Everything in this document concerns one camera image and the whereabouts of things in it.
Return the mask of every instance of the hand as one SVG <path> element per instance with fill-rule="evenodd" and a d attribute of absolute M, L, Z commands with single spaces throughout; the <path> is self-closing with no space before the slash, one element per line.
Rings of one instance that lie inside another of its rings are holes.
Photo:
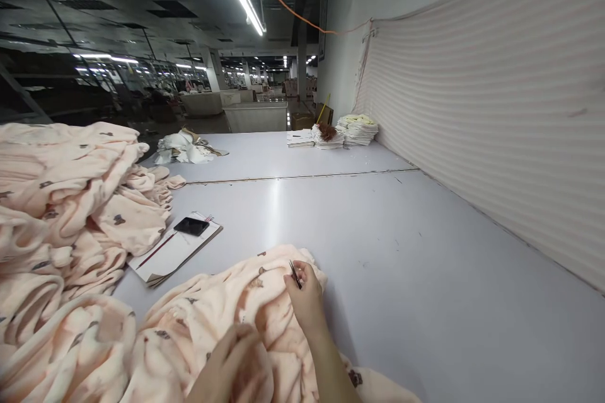
<path fill-rule="evenodd" d="M 298 288 L 296 280 L 290 274 L 284 276 L 284 282 L 298 324 L 307 338 L 324 334 L 328 332 L 328 324 L 323 313 L 321 285 L 315 276 L 315 271 L 304 261 L 294 261 L 294 269 L 299 280 L 303 282 L 302 290 Z"/>
<path fill-rule="evenodd" d="M 251 325 L 231 326 L 216 344 L 186 402 L 228 403 L 242 362 L 259 342 L 260 336 Z M 252 403 L 265 377 L 262 371 L 257 372 L 240 393 L 237 403 Z"/>

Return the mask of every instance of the pillar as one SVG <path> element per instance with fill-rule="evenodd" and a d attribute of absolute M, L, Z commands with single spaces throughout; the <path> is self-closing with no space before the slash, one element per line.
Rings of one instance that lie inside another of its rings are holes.
<path fill-rule="evenodd" d="M 210 82 L 210 89 L 212 91 L 227 89 L 227 82 L 225 82 L 225 76 L 222 73 L 219 51 L 209 47 L 202 47 L 200 48 L 200 53 L 206 66 L 206 76 Z"/>
<path fill-rule="evenodd" d="M 307 24 L 303 21 L 298 29 L 298 98 L 307 98 Z"/>
<path fill-rule="evenodd" d="M 248 62 L 244 59 L 241 60 L 241 66 L 244 69 L 244 81 L 246 82 L 246 87 L 251 89 L 252 82 L 250 81 L 250 66 L 248 66 Z"/>
<path fill-rule="evenodd" d="M 296 64 L 296 59 L 291 59 L 292 64 L 290 65 L 290 78 L 295 79 L 298 76 L 298 65 Z"/>

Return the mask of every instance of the pink fleece fabric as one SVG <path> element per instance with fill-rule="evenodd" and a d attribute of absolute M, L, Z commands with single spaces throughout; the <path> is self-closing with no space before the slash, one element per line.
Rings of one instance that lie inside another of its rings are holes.
<path fill-rule="evenodd" d="M 0 359 L 25 344 L 62 304 L 111 294 L 128 253 L 147 252 L 170 216 L 168 169 L 135 164 L 138 132 L 0 127 Z"/>
<path fill-rule="evenodd" d="M 316 402 L 313 358 L 282 276 L 289 260 L 312 263 L 306 249 L 278 246 L 218 275 L 198 275 L 153 305 L 135 334 L 134 313 L 112 297 L 84 295 L 60 308 L 0 370 L 0 400 L 183 402 L 233 322 L 252 323 L 262 344 L 237 378 L 267 379 L 256 403 Z M 419 403 L 384 376 L 343 367 L 366 402 Z"/>

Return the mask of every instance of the pen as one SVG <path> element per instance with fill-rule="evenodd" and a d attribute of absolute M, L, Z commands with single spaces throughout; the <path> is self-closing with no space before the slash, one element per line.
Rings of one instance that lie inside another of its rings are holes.
<path fill-rule="evenodd" d="M 168 241 L 170 241 L 173 238 L 173 236 L 177 233 L 178 232 L 172 233 L 172 235 L 170 235 L 167 240 L 162 242 L 162 244 L 157 249 L 155 249 L 146 259 L 144 259 L 143 262 L 139 266 L 137 266 L 137 269 L 139 269 L 143 264 L 147 263 L 148 259 L 153 257 L 156 254 L 156 252 L 159 251 L 162 247 L 164 247 L 164 244 L 166 244 Z"/>

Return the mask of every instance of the smartphone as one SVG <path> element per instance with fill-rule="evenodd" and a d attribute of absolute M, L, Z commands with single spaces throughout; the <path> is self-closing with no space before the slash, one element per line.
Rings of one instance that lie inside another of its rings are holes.
<path fill-rule="evenodd" d="M 210 224 L 205 220 L 194 219 L 193 217 L 185 217 L 175 225 L 175 230 L 181 233 L 187 233 L 193 236 L 199 236 L 204 233 Z"/>

